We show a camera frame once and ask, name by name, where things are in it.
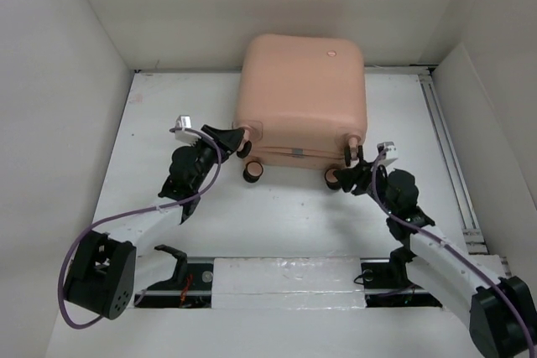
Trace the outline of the pink hard-shell suitcase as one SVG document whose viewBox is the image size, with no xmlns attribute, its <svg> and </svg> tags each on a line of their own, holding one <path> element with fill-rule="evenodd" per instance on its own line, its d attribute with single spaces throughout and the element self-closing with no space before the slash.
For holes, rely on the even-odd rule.
<svg viewBox="0 0 537 358">
<path fill-rule="evenodd" d="M 261 34 L 248 45 L 233 126 L 253 184 L 267 166 L 316 169 L 326 186 L 362 159 L 368 129 L 362 51 L 347 39 Z"/>
</svg>

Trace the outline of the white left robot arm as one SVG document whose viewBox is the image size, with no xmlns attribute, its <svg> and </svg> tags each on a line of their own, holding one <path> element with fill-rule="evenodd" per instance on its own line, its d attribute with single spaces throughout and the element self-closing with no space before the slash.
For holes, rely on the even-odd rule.
<svg viewBox="0 0 537 358">
<path fill-rule="evenodd" d="M 249 152 L 244 128 L 170 130 L 183 146 L 171 155 L 158 194 L 162 203 L 108 216 L 90 224 L 71 244 L 60 267 L 57 301 L 63 320 L 86 329 L 118 318 L 135 295 L 156 283 L 181 286 L 187 255 L 159 242 L 185 223 L 233 155 Z"/>
</svg>

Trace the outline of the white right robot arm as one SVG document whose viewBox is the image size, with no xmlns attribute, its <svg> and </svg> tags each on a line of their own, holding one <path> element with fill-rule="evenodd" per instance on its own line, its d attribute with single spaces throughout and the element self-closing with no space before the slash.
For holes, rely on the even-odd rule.
<svg viewBox="0 0 537 358">
<path fill-rule="evenodd" d="M 536 307 L 529 286 L 502 277 L 457 247 L 419 207 L 415 178 L 387 172 L 380 163 L 336 169 L 337 185 L 352 195 L 369 195 L 386 213 L 400 248 L 390 255 L 388 275 L 399 285 L 423 288 L 467 328 L 484 357 L 536 355 Z"/>
</svg>

